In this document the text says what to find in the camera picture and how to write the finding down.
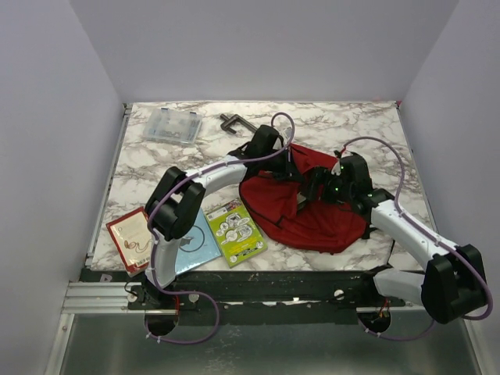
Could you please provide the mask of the red backpack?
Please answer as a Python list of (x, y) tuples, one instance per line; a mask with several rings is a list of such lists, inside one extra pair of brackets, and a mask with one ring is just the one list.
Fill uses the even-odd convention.
[(376, 230), (348, 204), (298, 201), (301, 187), (317, 167), (332, 168), (333, 156), (293, 145), (291, 169), (298, 179), (260, 171), (239, 184), (240, 199), (251, 218), (272, 240), (293, 248), (337, 254)]

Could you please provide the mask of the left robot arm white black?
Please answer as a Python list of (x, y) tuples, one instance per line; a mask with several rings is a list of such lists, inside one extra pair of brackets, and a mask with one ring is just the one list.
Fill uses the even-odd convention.
[(295, 126), (285, 134), (287, 139), (275, 127), (262, 125), (249, 142), (218, 162), (189, 172), (173, 166), (164, 173), (145, 206), (152, 236), (146, 270), (151, 285), (146, 298), (154, 307), (163, 309), (173, 301), (170, 284), (176, 278), (180, 240), (194, 226), (203, 199), (226, 186), (241, 183), (251, 169), (259, 171), (290, 160)]

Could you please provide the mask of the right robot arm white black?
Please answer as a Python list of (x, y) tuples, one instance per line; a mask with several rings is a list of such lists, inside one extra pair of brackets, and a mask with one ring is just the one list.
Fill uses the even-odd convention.
[(392, 237), (423, 268), (422, 273), (382, 266), (359, 287), (361, 300), (379, 305), (394, 297), (421, 305), (438, 323), (446, 324), (489, 304), (490, 295), (480, 252), (459, 246), (409, 215), (395, 196), (375, 188), (366, 160), (353, 154), (331, 168), (309, 172), (302, 190), (308, 200), (347, 204), (354, 214)]

